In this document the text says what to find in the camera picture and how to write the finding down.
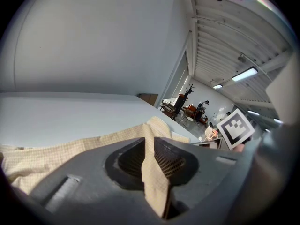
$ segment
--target ceiling panel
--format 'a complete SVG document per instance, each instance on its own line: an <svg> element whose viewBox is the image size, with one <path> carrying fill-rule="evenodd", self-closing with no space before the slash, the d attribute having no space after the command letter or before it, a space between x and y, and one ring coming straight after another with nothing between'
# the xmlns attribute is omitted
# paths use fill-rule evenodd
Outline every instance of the ceiling panel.
<svg viewBox="0 0 300 225"><path fill-rule="evenodd" d="M255 106L238 106L260 113L261 118L255 120L262 127L276 126L273 118L278 115L265 89L289 58L291 46L287 40L264 18L236 3L192 0L192 5L197 45L194 78L210 87L223 85L217 91L233 101L256 102ZM240 61L242 53L249 59ZM252 66L258 74L232 81L233 76Z"/></svg>

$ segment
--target fluorescent light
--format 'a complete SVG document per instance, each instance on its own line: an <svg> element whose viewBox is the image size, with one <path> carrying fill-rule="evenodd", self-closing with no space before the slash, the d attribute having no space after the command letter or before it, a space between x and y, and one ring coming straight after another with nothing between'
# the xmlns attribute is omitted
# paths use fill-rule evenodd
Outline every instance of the fluorescent light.
<svg viewBox="0 0 300 225"><path fill-rule="evenodd" d="M221 84L214 86L214 89L222 88L223 86Z"/></svg>
<svg viewBox="0 0 300 225"><path fill-rule="evenodd" d="M279 120L279 119L274 118L273 120L274 120L276 123L283 124L283 121L281 121L281 120Z"/></svg>
<svg viewBox="0 0 300 225"><path fill-rule="evenodd" d="M251 67L251 68L247 69L246 71L234 76L232 78L232 80L234 80L236 82L236 81L244 79L246 77L253 76L254 74L257 74L257 70L254 67Z"/></svg>
<svg viewBox="0 0 300 225"><path fill-rule="evenodd" d="M250 110L248 110L248 113L251 113L251 114L254 114L254 115L257 115L257 116L259 116L259 115L260 115L259 113L257 113L257 112L253 112L253 111L250 111Z"/></svg>

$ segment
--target fabric cloth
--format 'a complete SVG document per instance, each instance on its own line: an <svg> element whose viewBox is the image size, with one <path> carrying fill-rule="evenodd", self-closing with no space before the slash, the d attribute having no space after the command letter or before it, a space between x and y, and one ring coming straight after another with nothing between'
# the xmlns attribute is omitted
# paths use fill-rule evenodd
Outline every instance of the fabric cloth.
<svg viewBox="0 0 300 225"><path fill-rule="evenodd" d="M169 126L157 117L126 130L92 138L83 138L46 148L0 146L1 167L12 186L29 194L48 174L75 155L127 139L145 137L146 156L142 164L145 198L161 217L165 210L169 181L154 158L154 137L167 137L188 143L189 138L172 135Z"/></svg>

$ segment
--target chair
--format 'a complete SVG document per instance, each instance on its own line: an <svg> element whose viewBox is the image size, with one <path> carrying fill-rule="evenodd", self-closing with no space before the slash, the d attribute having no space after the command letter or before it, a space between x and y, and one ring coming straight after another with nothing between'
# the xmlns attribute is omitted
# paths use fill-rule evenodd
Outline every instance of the chair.
<svg viewBox="0 0 300 225"><path fill-rule="evenodd" d="M193 111L191 111L189 109L184 111L183 115L184 115L183 118L178 123L180 123L184 119L187 119L189 121L194 121L194 119L195 119Z"/></svg>

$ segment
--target white surface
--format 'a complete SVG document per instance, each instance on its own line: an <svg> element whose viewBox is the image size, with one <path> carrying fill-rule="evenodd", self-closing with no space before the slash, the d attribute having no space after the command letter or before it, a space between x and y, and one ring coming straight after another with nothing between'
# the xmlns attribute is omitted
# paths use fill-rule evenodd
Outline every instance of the white surface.
<svg viewBox="0 0 300 225"><path fill-rule="evenodd" d="M194 119L192 119L191 117L187 117L186 118L189 120L189 121L194 121Z"/></svg>
<svg viewBox="0 0 300 225"><path fill-rule="evenodd" d="M218 149L218 144L216 142L210 143L210 148Z"/></svg>
<svg viewBox="0 0 300 225"><path fill-rule="evenodd" d="M227 117L226 112L230 112L233 109L233 101L218 93L213 88L195 79L191 79L189 83L191 85L193 84L195 88L193 88L193 92L188 95L188 100L184 103L184 106L193 104L194 107L197 107L200 102L209 100L210 103L208 105L204 104L204 107L206 107L205 115L210 120L214 113L216 113L218 121L220 121L221 118Z"/></svg>
<svg viewBox="0 0 300 225"><path fill-rule="evenodd" d="M263 135L264 131L257 124L255 127L255 131L251 136L251 139L259 139Z"/></svg>
<svg viewBox="0 0 300 225"><path fill-rule="evenodd" d="M266 89L280 120L292 125L300 121L299 54L294 53L282 73Z"/></svg>
<svg viewBox="0 0 300 225"><path fill-rule="evenodd" d="M157 116L171 131L199 140L138 97L128 95L25 92L0 94L0 143L44 147L121 131Z"/></svg>
<svg viewBox="0 0 300 225"><path fill-rule="evenodd" d="M189 32L182 3L36 0L8 28L1 89L161 95Z"/></svg>

